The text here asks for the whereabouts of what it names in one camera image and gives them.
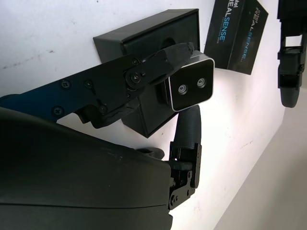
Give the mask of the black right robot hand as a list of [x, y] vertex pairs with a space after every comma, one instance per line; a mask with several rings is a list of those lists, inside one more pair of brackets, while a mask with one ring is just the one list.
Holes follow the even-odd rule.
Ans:
[[94, 128], [138, 106], [145, 87], [185, 66], [192, 43], [144, 60], [133, 55], [0, 99], [0, 227], [3, 230], [168, 230], [170, 210], [200, 180], [201, 113], [178, 115], [170, 157], [113, 144], [58, 124], [76, 114]]

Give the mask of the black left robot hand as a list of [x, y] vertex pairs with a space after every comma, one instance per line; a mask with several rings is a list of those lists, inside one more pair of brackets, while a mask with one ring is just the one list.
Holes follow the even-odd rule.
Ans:
[[[278, 88], [284, 107], [294, 108], [298, 101], [307, 55], [307, 2], [280, 0], [277, 18], [281, 23], [281, 45], [278, 53]], [[286, 38], [302, 36], [299, 45], [289, 46]]]

